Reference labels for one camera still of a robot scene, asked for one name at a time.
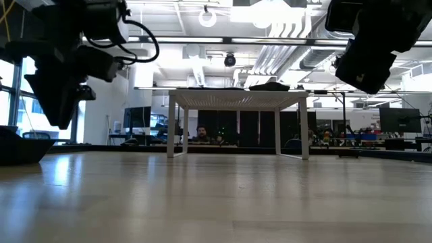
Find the desk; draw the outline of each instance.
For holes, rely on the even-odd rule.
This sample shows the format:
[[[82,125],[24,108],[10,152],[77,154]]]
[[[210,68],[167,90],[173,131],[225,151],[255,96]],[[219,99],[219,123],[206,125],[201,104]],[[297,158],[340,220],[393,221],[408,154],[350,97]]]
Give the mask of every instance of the desk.
[[[276,154],[279,156],[309,159],[308,116],[304,90],[283,91],[246,91],[246,90],[187,90],[169,91],[167,157],[174,158],[188,152],[188,144],[183,144],[183,153],[174,154],[174,128],[176,103],[184,110],[183,134],[188,133],[189,110],[214,111],[273,111],[275,113]],[[281,153],[280,111],[300,103],[300,124],[302,136],[302,156]]]

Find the office chair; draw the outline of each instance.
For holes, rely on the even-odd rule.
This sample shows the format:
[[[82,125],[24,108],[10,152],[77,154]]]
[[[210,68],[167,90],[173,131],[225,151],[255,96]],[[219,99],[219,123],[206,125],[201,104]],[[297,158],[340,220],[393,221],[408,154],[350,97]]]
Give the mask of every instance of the office chair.
[[[45,139],[50,140],[51,137],[49,134],[44,132],[25,132],[22,134],[23,138],[31,138],[31,139]]]

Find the person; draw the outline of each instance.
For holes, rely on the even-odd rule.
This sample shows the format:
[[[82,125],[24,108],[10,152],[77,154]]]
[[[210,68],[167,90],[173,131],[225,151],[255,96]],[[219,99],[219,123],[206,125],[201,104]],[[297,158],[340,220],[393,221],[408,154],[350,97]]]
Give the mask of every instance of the person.
[[[198,134],[198,136],[192,138],[193,142],[212,142],[213,141],[210,137],[207,136],[207,130],[206,130],[205,126],[203,126],[203,125],[198,125],[198,127],[196,127],[196,133]]]

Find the wooden floor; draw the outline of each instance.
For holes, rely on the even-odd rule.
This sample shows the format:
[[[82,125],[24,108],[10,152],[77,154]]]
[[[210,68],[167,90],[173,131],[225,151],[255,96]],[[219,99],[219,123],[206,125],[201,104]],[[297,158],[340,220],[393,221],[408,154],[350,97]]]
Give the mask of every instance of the wooden floor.
[[[0,242],[431,242],[432,165],[74,153],[0,167]]]

